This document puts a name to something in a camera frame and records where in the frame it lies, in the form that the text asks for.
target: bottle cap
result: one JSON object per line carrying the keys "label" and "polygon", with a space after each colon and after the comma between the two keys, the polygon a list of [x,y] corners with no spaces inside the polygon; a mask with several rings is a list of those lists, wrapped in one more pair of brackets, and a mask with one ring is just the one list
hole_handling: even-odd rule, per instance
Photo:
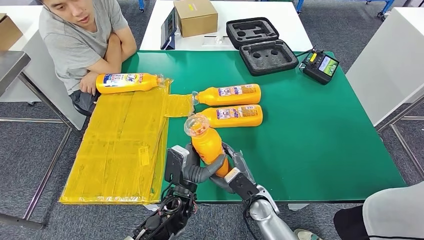
{"label": "bottle cap", "polygon": [[209,120],[202,114],[189,116],[184,123],[184,132],[190,137],[197,137],[209,128]]}
{"label": "bottle cap", "polygon": [[199,104],[199,93],[197,91],[193,91],[191,94],[192,94],[193,106],[198,105]]}
{"label": "bottle cap", "polygon": [[156,83],[159,87],[165,87],[165,78],[162,74],[158,74],[156,78]]}

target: black pants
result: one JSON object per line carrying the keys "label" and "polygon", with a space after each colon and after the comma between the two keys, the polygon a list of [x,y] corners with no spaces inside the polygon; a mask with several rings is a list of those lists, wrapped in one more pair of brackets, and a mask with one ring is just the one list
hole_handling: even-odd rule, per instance
{"label": "black pants", "polygon": [[88,92],[82,92],[80,90],[74,91],[69,95],[70,99],[78,105],[81,109],[92,113],[96,104],[94,103],[100,97],[100,92],[96,91],[95,96]]}
{"label": "black pants", "polygon": [[362,205],[335,213],[334,227],[342,240],[369,240],[362,216]]}

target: plastic bottle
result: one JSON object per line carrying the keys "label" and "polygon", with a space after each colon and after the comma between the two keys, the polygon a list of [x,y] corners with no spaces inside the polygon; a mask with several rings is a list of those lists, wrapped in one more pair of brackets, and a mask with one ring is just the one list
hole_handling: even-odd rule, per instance
{"label": "plastic bottle", "polygon": [[246,84],[228,87],[209,87],[197,92],[194,91],[193,104],[207,104],[209,106],[257,104],[261,100],[261,88],[258,84]]}
{"label": "plastic bottle", "polygon": [[264,117],[257,104],[210,107],[199,114],[207,117],[212,128],[256,127],[261,125]]}
{"label": "plastic bottle", "polygon": [[149,73],[116,73],[100,74],[97,76],[95,86],[101,94],[114,94],[131,91],[149,91],[150,89],[165,84],[162,75]]}
{"label": "plastic bottle", "polygon": [[[184,123],[184,131],[191,137],[193,147],[205,164],[212,164],[219,155],[225,154],[220,135],[209,126],[205,116],[189,116]],[[229,171],[228,158],[225,157],[222,167],[215,174],[223,178]]]}

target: man's hand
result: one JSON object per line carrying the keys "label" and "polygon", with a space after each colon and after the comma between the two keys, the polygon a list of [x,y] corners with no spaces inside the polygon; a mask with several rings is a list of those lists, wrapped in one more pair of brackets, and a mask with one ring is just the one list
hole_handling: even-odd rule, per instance
{"label": "man's hand", "polygon": [[96,95],[96,78],[98,74],[94,71],[90,71],[85,75],[79,83],[79,89],[83,93],[90,93],[93,96]]}

